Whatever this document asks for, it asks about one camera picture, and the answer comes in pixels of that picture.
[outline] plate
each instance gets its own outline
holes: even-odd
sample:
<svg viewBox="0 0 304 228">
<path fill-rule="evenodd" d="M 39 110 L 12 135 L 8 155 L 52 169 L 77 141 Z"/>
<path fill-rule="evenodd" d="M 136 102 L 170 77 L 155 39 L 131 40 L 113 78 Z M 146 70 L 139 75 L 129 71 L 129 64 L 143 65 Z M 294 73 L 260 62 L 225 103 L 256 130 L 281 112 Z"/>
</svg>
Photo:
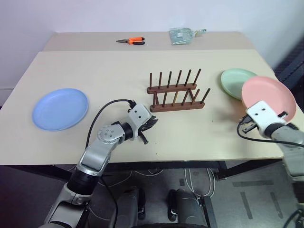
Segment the plate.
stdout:
<svg viewBox="0 0 304 228">
<path fill-rule="evenodd" d="M 249 70 L 233 68 L 225 70 L 220 77 L 220 81 L 222 87 L 230 96 L 241 100 L 243 84 L 253 76 L 256 76 L 256 74 Z"/>
<path fill-rule="evenodd" d="M 32 120 L 40 129 L 60 131 L 82 120 L 88 106 L 88 99 L 80 90 L 59 89 L 45 95 L 36 103 Z"/>
<path fill-rule="evenodd" d="M 258 101 L 265 101 L 276 114 L 287 112 L 284 118 L 287 122 L 296 111 L 296 102 L 290 90 L 281 82 L 266 76 L 256 76 L 244 83 L 242 101 L 247 108 Z"/>
</svg>

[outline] beige table top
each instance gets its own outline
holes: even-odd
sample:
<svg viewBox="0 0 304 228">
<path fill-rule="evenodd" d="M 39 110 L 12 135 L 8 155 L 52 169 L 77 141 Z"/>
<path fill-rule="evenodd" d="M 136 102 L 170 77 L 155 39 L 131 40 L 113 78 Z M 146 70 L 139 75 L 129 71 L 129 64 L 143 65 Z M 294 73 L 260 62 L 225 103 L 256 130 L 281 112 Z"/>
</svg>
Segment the beige table top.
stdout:
<svg viewBox="0 0 304 228">
<path fill-rule="evenodd" d="M 149 140 L 126 141 L 113 152 L 111 162 L 210 161 L 281 158 L 277 145 L 239 138 L 236 126 L 244 116 L 242 103 L 228 96 L 219 85 L 220 74 L 229 68 L 245 68 L 275 78 L 272 69 L 255 50 L 184 50 L 184 51 L 65 51 L 40 52 L 0 112 L 0 164 L 77 163 L 84 151 L 87 131 L 101 106 L 113 99 L 134 99 L 151 105 L 146 93 L 149 73 L 157 84 L 159 72 L 166 83 L 169 71 L 181 82 L 188 69 L 202 69 L 197 88 L 211 92 L 205 107 L 197 110 L 155 113 L 159 122 L 145 132 Z M 85 118 L 74 127 L 47 132 L 31 120 L 35 103 L 53 90 L 72 87 L 82 90 L 90 105 Z M 105 109 L 92 131 L 127 115 L 127 104 Z M 293 123 L 304 129 L 304 114 L 297 108 Z M 259 137 L 257 131 L 249 133 Z"/>
<path fill-rule="evenodd" d="M 145 45 L 115 42 L 129 37 L 145 37 Z M 130 51 L 130 50 L 224 50 L 255 49 L 240 32 L 207 32 L 191 45 L 171 45 L 168 32 L 64 32 L 55 33 L 44 51 Z"/>
</svg>

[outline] pliers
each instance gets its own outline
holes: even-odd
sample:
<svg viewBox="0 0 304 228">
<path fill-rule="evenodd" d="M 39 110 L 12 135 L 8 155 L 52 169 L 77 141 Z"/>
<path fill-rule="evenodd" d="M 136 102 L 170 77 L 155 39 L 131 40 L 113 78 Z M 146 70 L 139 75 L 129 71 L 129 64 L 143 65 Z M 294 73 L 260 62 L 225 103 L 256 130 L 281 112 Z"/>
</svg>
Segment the pliers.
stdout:
<svg viewBox="0 0 304 228">
<path fill-rule="evenodd" d="M 116 42 L 119 43 L 128 43 L 128 44 L 134 44 L 134 45 L 144 45 L 145 42 L 143 41 L 144 37 L 131 37 L 129 39 L 120 39 Z"/>
</svg>

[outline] white wall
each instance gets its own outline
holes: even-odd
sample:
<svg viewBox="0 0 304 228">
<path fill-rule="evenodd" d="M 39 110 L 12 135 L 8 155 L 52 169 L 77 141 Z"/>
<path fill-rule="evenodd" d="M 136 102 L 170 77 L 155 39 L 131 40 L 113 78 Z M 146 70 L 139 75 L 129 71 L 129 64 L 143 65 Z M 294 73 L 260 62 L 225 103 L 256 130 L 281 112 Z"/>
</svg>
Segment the white wall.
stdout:
<svg viewBox="0 0 304 228">
<path fill-rule="evenodd" d="M 0 88 L 14 87 L 54 31 L 241 31 L 275 67 L 304 35 L 303 12 L 304 0 L 0 0 Z"/>
</svg>

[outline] blue plate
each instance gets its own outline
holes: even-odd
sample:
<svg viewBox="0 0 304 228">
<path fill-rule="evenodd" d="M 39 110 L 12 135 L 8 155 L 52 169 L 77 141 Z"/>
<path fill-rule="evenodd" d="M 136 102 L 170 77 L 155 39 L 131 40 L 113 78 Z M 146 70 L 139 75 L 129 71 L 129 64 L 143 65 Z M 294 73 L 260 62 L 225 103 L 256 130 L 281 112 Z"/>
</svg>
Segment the blue plate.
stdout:
<svg viewBox="0 0 304 228">
<path fill-rule="evenodd" d="M 46 131 L 60 131 L 78 123 L 86 114 L 89 103 L 78 89 L 55 90 L 41 98 L 34 107 L 34 124 Z"/>
</svg>

